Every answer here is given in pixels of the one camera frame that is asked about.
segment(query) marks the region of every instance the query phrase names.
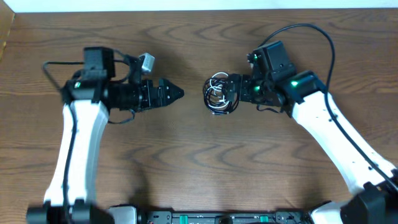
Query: cardboard box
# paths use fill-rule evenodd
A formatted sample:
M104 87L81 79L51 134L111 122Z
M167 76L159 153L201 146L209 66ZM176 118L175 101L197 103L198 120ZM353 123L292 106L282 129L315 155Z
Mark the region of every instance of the cardboard box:
M14 12L8 7L8 5L3 0L0 0L0 60L4 49L6 48L6 42L8 35L10 34L14 16Z

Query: wooden table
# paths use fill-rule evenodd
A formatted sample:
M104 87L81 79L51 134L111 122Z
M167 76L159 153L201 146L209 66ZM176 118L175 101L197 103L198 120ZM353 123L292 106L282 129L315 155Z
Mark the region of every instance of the wooden table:
M176 210L267 210L348 200L343 178L317 142L286 114L241 103L214 117L203 82L218 71L250 73L246 54L271 32L298 22L324 28L336 45L331 92L378 152L398 163L398 10L272 10L19 14L0 64L0 222L23 223L40 204L62 138L60 96L46 60L79 61L86 46L150 52L155 71L185 90L174 104L109 125L101 143L102 207L134 202ZM322 80L326 40L300 28L278 36L300 71ZM76 66L51 67L60 83ZM126 71L118 67L120 76ZM112 111L112 119L126 113Z

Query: wood grain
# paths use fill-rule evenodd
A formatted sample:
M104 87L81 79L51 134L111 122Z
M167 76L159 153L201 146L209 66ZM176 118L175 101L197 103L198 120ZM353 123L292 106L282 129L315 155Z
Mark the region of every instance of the wood grain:
M41 64L79 61L92 45L150 52L157 61L149 78L168 78L185 90L166 108L107 126L97 178L102 207L266 210L349 199L337 169L293 120L247 103L213 117L201 87L218 71L249 73L246 54L276 29L314 23L335 41L335 101L378 152L398 163L397 15L397 9L18 14L0 64L0 223L23 223L55 169L62 104ZM299 70L325 79L330 50L321 35L295 29L278 39ZM77 69L51 72L63 83Z

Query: white background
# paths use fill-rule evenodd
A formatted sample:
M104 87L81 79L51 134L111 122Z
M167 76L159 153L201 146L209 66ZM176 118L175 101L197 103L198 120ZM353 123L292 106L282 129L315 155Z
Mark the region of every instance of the white background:
M398 7L398 0L4 0L14 12Z

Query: cable bundle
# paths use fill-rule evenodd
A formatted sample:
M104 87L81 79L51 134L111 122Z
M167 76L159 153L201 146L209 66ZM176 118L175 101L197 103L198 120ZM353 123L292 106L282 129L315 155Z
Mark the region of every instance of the cable bundle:
M225 98L228 76L225 72L218 72L207 79L203 86L205 105L215 115L232 113L238 107L239 92L233 101Z

